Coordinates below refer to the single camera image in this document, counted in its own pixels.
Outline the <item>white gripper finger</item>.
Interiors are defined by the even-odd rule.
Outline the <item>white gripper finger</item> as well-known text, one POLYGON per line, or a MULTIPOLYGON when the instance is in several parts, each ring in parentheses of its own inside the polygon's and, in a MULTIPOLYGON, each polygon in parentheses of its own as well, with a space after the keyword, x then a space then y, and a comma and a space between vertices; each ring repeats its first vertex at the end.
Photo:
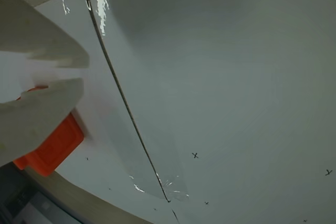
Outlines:
POLYGON ((1 0, 1 51, 55 61, 62 68, 87 68, 86 50, 24 0, 1 0))
POLYGON ((38 148, 83 96, 81 78, 50 82, 1 104, 1 166, 38 148))

